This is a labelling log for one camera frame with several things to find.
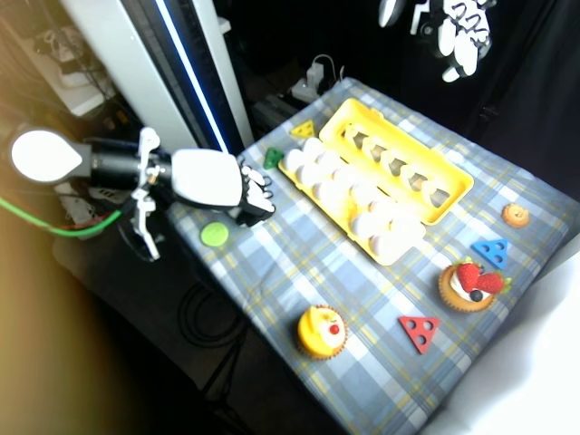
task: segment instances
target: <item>triangle block with holes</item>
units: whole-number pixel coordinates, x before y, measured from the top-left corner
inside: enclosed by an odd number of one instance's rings
[[[439,319],[435,317],[399,317],[399,322],[405,333],[421,355],[427,352],[431,339],[439,327]]]
[[[303,122],[290,130],[290,134],[298,138],[312,138],[314,136],[314,121]]]
[[[503,269],[506,266],[508,241],[505,238],[477,242],[471,245],[471,248],[488,260],[496,269]]]

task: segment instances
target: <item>robotic hand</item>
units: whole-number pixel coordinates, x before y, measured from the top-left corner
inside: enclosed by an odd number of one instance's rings
[[[445,82],[469,77],[478,61],[491,47],[486,11],[497,0],[425,0],[416,4],[410,34],[419,32],[433,54],[444,58],[449,67],[443,73]],[[381,0],[379,25],[394,25],[400,18],[406,0]]]
[[[194,207],[228,210],[239,225],[251,227],[276,211],[267,178],[234,156],[199,149],[169,155],[159,147],[160,137],[149,127],[141,130],[137,148],[108,141],[100,146],[73,143],[54,131],[28,130],[13,140],[10,158],[17,172],[34,182],[58,184],[80,177],[95,187],[132,190],[124,207],[134,205],[133,230],[154,260],[160,253],[147,217],[157,207],[151,195],[157,187]]]

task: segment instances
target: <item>cupcake with strawberry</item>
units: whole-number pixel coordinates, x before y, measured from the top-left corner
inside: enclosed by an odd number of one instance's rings
[[[481,267],[467,259],[449,266],[439,278],[439,291],[445,304],[464,313],[489,308],[496,295],[510,288],[510,278],[499,272],[481,274]]]

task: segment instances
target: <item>green circle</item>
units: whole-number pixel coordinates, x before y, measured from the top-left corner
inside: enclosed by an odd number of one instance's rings
[[[221,247],[229,236],[227,227],[221,222],[207,224],[201,230],[201,243],[208,247]]]

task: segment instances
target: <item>yellow frosting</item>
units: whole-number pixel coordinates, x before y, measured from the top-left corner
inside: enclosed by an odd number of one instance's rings
[[[333,325],[338,326],[338,333],[331,333]],[[311,306],[298,322],[298,336],[309,353],[324,358],[335,355],[343,347],[346,328],[333,309]]]

